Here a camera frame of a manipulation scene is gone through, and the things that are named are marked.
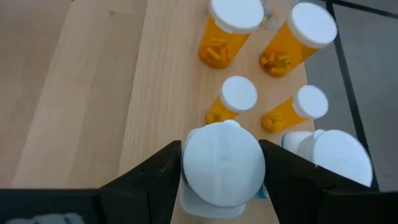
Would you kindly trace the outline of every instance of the white bottle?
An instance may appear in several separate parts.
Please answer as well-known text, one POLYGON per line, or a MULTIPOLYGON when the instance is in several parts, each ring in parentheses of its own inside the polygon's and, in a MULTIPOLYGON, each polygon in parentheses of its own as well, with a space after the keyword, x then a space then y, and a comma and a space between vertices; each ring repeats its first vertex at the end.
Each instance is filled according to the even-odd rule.
POLYGON ((296 131, 282 137, 281 147, 336 174, 369 187, 371 160, 361 143, 339 130, 296 131))
POLYGON ((265 173, 258 141, 237 122, 194 129, 182 156, 181 206, 201 217, 236 218, 260 189, 265 173))

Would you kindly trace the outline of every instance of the white bottle cap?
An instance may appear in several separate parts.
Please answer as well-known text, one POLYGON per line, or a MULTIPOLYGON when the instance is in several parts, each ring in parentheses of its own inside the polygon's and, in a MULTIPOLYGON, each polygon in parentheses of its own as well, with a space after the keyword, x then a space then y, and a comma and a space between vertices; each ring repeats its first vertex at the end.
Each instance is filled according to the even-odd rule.
POLYGON ((293 98, 296 113, 307 119, 317 119, 328 112, 328 98, 316 86, 301 87, 293 98))
POLYGON ((230 122, 209 124, 196 131, 185 147, 182 167, 190 188, 202 200, 223 208, 248 202, 266 174, 257 140, 230 122))
POLYGON ((344 131, 325 131, 313 144, 313 163, 355 182, 370 186, 371 160, 359 141, 344 131))
POLYGON ((310 2, 294 6, 287 24, 297 40, 314 49, 326 47, 337 35, 336 22, 329 12, 310 2))
POLYGON ((253 108, 257 102, 257 90, 247 78, 227 78, 220 91, 220 100, 230 111, 240 113, 253 108))
POLYGON ((209 10, 219 28, 235 34, 255 31, 264 17, 260 0, 211 0, 209 10))

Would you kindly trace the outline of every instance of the prescription bottle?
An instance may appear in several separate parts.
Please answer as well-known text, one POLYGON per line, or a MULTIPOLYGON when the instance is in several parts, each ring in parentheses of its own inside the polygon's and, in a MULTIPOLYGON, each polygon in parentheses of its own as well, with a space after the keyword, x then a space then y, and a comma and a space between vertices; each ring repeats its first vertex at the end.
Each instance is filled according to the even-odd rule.
POLYGON ((220 93, 205 115, 205 123, 211 124, 235 119, 239 113, 249 111, 257 102, 257 90, 247 78, 227 78, 220 93))
POLYGON ((297 154, 336 174, 371 186, 371 160, 362 144, 344 131, 316 130, 300 143, 297 154))
POLYGON ((192 130, 182 154, 180 204, 192 215, 236 218, 264 182, 256 138, 231 120, 192 130))
POLYGON ((199 57, 211 68, 227 67, 256 30, 264 10, 259 0, 211 0, 199 57))
POLYGON ((326 9, 309 2, 298 3, 260 55, 260 67, 273 77, 283 77, 333 42, 336 35, 335 20, 326 9))
POLYGON ((322 117, 328 111, 328 99, 313 85, 305 85, 261 118, 262 127, 269 133, 277 133, 306 120, 322 117))

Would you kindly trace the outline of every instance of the childproof cap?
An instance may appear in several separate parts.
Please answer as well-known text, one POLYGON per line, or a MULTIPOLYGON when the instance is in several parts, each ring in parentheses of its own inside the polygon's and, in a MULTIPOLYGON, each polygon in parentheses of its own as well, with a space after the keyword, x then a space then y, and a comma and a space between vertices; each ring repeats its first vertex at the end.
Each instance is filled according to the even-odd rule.
POLYGON ((239 216, 264 181, 266 163, 259 143, 231 120, 194 131, 182 157, 182 207, 208 218, 239 216))

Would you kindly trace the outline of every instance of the medication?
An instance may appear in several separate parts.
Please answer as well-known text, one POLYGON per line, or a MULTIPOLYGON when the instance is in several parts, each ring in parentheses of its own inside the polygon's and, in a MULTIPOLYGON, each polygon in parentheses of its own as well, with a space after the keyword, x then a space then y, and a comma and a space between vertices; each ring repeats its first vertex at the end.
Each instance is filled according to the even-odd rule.
POLYGON ((190 131, 181 166, 180 204, 207 218, 240 216, 266 174, 257 139, 231 120, 190 131))
POLYGON ((199 57, 211 68, 225 68, 234 59, 264 11, 258 0, 211 0, 199 57))
POLYGON ((284 77, 333 42, 336 35, 336 23, 329 12, 313 3, 298 3, 260 55, 260 67, 273 77, 284 77))
POLYGON ((205 123, 235 119, 239 113, 249 111, 256 102, 257 90, 250 80, 240 76, 229 77, 206 113, 205 123))
POLYGON ((262 127, 277 133, 306 120, 322 117, 328 111, 328 99, 313 85, 305 85, 297 94, 266 113, 261 118, 262 127))
POLYGON ((372 183, 373 168, 368 154, 356 138, 344 131, 294 131, 284 135, 281 146, 367 187, 372 183))

